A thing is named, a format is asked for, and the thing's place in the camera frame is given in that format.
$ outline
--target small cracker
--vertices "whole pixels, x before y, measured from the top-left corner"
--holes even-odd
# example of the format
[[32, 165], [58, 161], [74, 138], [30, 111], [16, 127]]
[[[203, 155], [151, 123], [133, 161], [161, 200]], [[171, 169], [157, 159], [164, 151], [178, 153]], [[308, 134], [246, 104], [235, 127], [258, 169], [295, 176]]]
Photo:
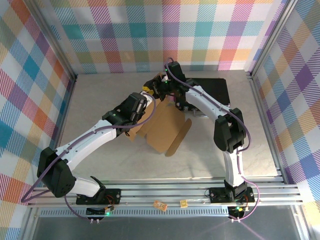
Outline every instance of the small cracker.
[[156, 209], [160, 209], [161, 211], [165, 212], [167, 210], [167, 207], [168, 205], [163, 203], [163, 202], [160, 202], [158, 200], [155, 200], [154, 203], [153, 203], [153, 206], [156, 208]]
[[180, 208], [187, 208], [187, 207], [188, 207], [187, 200], [181, 200], [180, 201]]

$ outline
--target cardboard box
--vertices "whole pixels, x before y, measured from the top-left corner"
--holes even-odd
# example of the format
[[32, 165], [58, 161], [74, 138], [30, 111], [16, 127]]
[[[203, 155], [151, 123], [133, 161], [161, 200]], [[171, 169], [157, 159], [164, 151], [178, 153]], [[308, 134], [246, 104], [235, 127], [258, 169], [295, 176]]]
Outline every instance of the cardboard box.
[[[145, 114], [140, 122], [147, 119], [153, 111], [154, 105], [150, 104], [145, 109]], [[130, 129], [128, 138], [133, 142], [137, 135], [146, 136], [146, 142], [158, 153], [165, 153], [170, 157], [177, 151], [180, 143], [187, 135], [192, 125], [185, 114], [175, 107], [175, 103], [166, 98], [164, 101], [156, 100], [156, 109], [153, 117], [141, 126]]]

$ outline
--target purple cable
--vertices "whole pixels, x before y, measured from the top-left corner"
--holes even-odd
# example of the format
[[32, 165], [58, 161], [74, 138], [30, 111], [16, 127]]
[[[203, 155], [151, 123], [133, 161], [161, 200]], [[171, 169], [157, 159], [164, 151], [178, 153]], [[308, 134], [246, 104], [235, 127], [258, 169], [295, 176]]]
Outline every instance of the purple cable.
[[[152, 98], [152, 102], [153, 102], [153, 110], [152, 110], [150, 116], [149, 116], [146, 120], [144, 120], [144, 121], [142, 121], [142, 122], [140, 122], [140, 123], [137, 123], [137, 124], [135, 124], [135, 125], [109, 125], [109, 126], [102, 126], [102, 127], [99, 127], [99, 128], [97, 128], [97, 129], [95, 129], [95, 132], [102, 131], [102, 130], [106, 130], [106, 129], [132, 129], [132, 128], [138, 127], [138, 126], [143, 125], [143, 124], [145, 124], [146, 122], [148, 122], [148, 121], [153, 117], [153, 115], [155, 114], [157, 104], [156, 104], [156, 99], [155, 99], [152, 95], [150, 95], [150, 94], [148, 94], [148, 93], [146, 93], [146, 92], [144, 92], [143, 94], [151, 97], [151, 98]], [[78, 143], [81, 142], [82, 140], [88, 138], [88, 137], [91, 136], [92, 134], [95, 134], [95, 132], [90, 131], [90, 132], [86, 133], [85, 135], [79, 137], [77, 140], [75, 140], [73, 143], [71, 143], [71, 144], [66, 148], [66, 150], [64, 150], [59, 156], [57, 156], [57, 157], [48, 165], [48, 167], [43, 171], [43, 173], [39, 176], [39, 178], [35, 181], [35, 183], [30, 187], [30, 189], [25, 193], [25, 195], [21, 198], [21, 202], [22, 202], [22, 203], [26, 203], [26, 202], [29, 202], [29, 201], [32, 200], [32, 199], [38, 198], [39, 196], [41, 196], [41, 195], [43, 195], [43, 194], [45, 194], [45, 193], [48, 193], [50, 190], [45, 190], [45, 191], [43, 191], [43, 192], [38, 193], [37, 195], [34, 195], [34, 196], [31, 196], [31, 197], [27, 198], [27, 196], [36, 188], [36, 186], [40, 183], [40, 181], [44, 178], [44, 176], [48, 173], [48, 171], [52, 168], [52, 166], [53, 166], [60, 158], [62, 158], [62, 157], [67, 153], [67, 151], [69, 151], [70, 149], [72, 149], [73, 146], [75, 146], [76, 144], [78, 144]], [[70, 207], [70, 205], [68, 204], [66, 196], [64, 196], [64, 199], [65, 199], [65, 202], [67, 203], [68, 208], [69, 208], [75, 215], [77, 215], [77, 216], [79, 217], [80, 215], [78, 215], [78, 214]]]
[[[168, 60], [171, 60], [172, 62], [174, 62], [174, 59], [173, 59], [172, 57], [168, 57], [167, 61], [165, 62], [166, 69], [167, 69], [167, 71], [170, 73], [170, 75], [174, 78], [174, 80], [176, 80], [177, 82], [181, 83], [182, 85], [185, 85], [186, 87], [192, 89], [192, 90], [195, 91], [196, 93], [202, 95], [202, 96], [203, 96], [205, 99], [207, 99], [210, 103], [212, 103], [213, 105], [215, 105], [217, 108], [220, 108], [220, 106], [219, 106], [215, 101], [213, 101], [207, 94], [203, 94], [203, 92], [201, 92], [201, 91], [199, 91], [198, 89], [194, 88], [193, 86], [191, 86], [191, 85], [189, 85], [189, 84], [187, 84], [187, 83], [179, 80], [176, 76], [174, 76], [174, 75], [172, 74], [172, 72], [170, 71], [170, 68], [169, 68], [169, 66], [168, 66]], [[243, 129], [244, 129], [245, 132], [246, 132], [246, 135], [248, 136], [248, 146], [246, 146], [245, 148], [237, 151], [236, 163], [237, 163], [237, 167], [238, 167], [238, 172], [239, 172], [239, 174], [241, 175], [242, 172], [241, 172], [241, 169], [240, 169], [240, 159], [239, 159], [238, 153], [243, 152], [243, 151], [245, 151], [245, 150], [247, 150], [247, 149], [249, 148], [249, 146], [250, 146], [250, 144], [251, 144], [251, 141], [252, 141], [252, 140], [251, 140], [251, 135], [250, 135], [250, 132], [249, 132], [248, 128], [247, 128], [246, 125], [244, 124], [244, 122], [241, 121], [236, 115], [234, 115], [232, 112], [230, 112], [230, 111], [228, 111], [228, 110], [226, 110], [226, 109], [221, 108], [221, 110], [224, 111], [225, 113], [229, 114], [229, 115], [230, 115], [231, 117], [233, 117], [235, 120], [237, 120], [237, 122], [243, 127]], [[256, 210], [256, 208], [257, 208], [257, 206], [258, 206], [258, 202], [260, 201], [260, 190], [259, 190], [258, 186], [257, 186], [255, 183], [247, 180], [244, 176], [241, 176], [241, 177], [243, 178], [243, 180], [244, 180], [246, 183], [254, 185], [254, 186], [256, 187], [257, 192], [258, 192], [258, 197], [257, 197], [256, 203], [255, 203], [252, 211], [251, 211], [248, 215], [240, 218], [240, 219], [242, 220], [242, 219], [246, 219], [247, 217], [249, 217], [249, 216]]]
[[70, 204], [69, 204], [68, 201], [67, 201], [67, 195], [64, 196], [64, 201], [65, 201], [65, 204], [67, 205], [67, 207], [70, 209], [70, 211], [71, 211], [74, 215], [76, 215], [78, 218], [81, 218], [81, 219], [84, 219], [84, 220], [88, 220], [88, 221], [91, 222], [90, 219], [86, 218], [85, 216], [81, 216], [80, 214], [78, 214], [78, 213], [70, 206]]

